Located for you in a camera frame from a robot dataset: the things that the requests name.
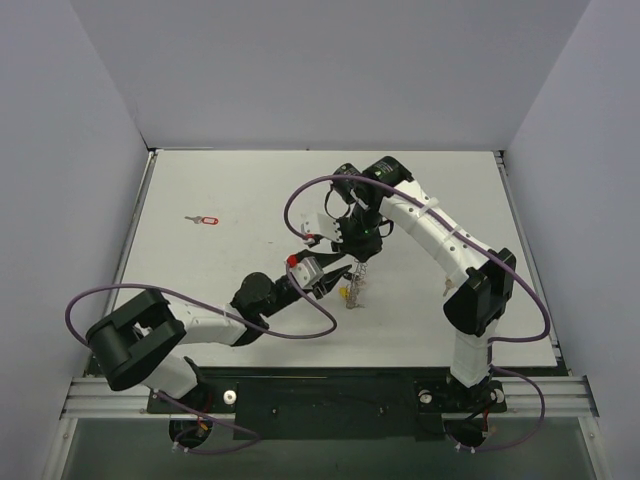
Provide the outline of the steel keyring disc with rings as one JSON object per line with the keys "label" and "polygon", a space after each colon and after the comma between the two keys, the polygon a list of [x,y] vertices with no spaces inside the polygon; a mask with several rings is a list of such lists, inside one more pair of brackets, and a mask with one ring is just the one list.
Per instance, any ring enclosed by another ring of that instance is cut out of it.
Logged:
{"label": "steel keyring disc with rings", "polygon": [[345,303],[347,309],[361,307],[359,296],[366,286],[368,264],[356,261],[353,269],[344,274],[344,278],[349,282],[346,287]]}

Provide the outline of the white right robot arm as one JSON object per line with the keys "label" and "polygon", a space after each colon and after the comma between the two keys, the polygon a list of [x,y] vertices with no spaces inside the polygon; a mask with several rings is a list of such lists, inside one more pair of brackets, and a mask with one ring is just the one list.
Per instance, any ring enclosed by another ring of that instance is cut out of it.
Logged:
{"label": "white right robot arm", "polygon": [[[332,250],[365,263],[381,252],[380,228],[398,227],[444,270],[453,294],[444,303],[445,317],[456,330],[454,356],[447,383],[449,402],[468,409],[483,395],[489,377],[489,338],[506,310],[513,279],[499,265],[472,249],[457,234],[472,237],[455,224],[397,159],[386,156],[363,171],[341,165],[331,189],[351,207],[339,217],[341,240]],[[342,177],[363,177],[363,182]]]}

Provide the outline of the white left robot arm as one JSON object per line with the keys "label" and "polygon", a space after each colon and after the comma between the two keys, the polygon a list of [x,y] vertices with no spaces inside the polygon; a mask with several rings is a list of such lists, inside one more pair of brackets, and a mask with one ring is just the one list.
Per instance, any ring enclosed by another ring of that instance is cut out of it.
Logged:
{"label": "white left robot arm", "polygon": [[86,342],[112,390],[144,385],[163,391],[181,410],[192,412],[203,405],[206,388],[196,365],[175,355],[175,347],[204,343],[243,347],[272,335],[267,318],[300,299],[317,303],[349,276],[348,265],[330,267],[341,258],[310,251],[293,254],[282,277],[273,280],[253,272],[222,307],[207,307],[146,286],[94,324]]}

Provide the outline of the red tag key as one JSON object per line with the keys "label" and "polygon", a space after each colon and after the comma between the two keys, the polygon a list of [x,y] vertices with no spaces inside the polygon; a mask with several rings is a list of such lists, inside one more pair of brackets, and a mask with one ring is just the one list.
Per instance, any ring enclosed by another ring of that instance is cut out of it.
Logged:
{"label": "red tag key", "polygon": [[219,224],[219,219],[211,216],[185,216],[184,219],[197,225],[215,226]]}

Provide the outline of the aluminium frame rail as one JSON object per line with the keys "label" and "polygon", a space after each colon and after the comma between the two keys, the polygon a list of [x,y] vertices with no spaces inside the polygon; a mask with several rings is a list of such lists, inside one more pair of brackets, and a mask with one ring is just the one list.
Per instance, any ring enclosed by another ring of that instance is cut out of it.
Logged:
{"label": "aluminium frame rail", "polygon": [[[533,418],[545,402],[547,418],[597,417],[590,385],[585,377],[500,377],[509,417]],[[150,390],[136,386],[112,391],[103,378],[74,378],[60,417],[62,419],[134,419],[150,414]]]}

